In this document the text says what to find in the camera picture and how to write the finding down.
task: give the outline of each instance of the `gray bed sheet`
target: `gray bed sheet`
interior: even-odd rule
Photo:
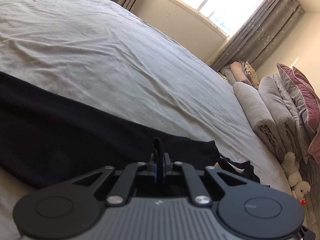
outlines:
[[[177,42],[108,0],[0,2],[0,71],[110,114],[250,160],[262,184],[290,194],[232,87]],[[1,239],[31,189],[0,173]]]

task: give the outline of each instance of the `gray pillow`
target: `gray pillow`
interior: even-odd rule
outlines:
[[[227,77],[229,83],[231,86],[234,85],[234,83],[236,83],[236,79],[235,77],[233,76],[233,73],[231,71],[231,68],[230,68],[230,65],[226,65],[224,66],[221,70],[220,70],[220,73],[224,76]]]

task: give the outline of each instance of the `ribbed gray panel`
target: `ribbed gray panel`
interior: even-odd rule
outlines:
[[[208,208],[186,198],[133,198],[109,208],[86,233],[70,240],[240,240],[225,230]]]

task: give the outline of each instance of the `window sill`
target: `window sill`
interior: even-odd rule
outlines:
[[[196,10],[194,10],[192,7],[188,6],[187,4],[179,1],[179,0],[169,0],[170,2],[173,2],[174,4],[178,5],[182,9],[186,10],[190,14],[192,14],[194,17],[198,18],[200,21],[205,23],[207,26],[209,26],[211,29],[213,29],[220,37],[222,37],[224,40],[227,38],[227,36],[219,30],[219,28],[214,25],[212,21],[210,21],[208,18],[202,16],[200,13],[197,13]]]

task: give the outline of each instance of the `red tag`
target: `red tag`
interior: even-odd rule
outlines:
[[[300,204],[301,204],[301,206],[303,206],[303,207],[305,207],[306,205],[308,205],[308,204],[307,204],[307,201],[306,201],[306,199],[305,199],[304,197],[303,197],[303,199],[301,200]]]

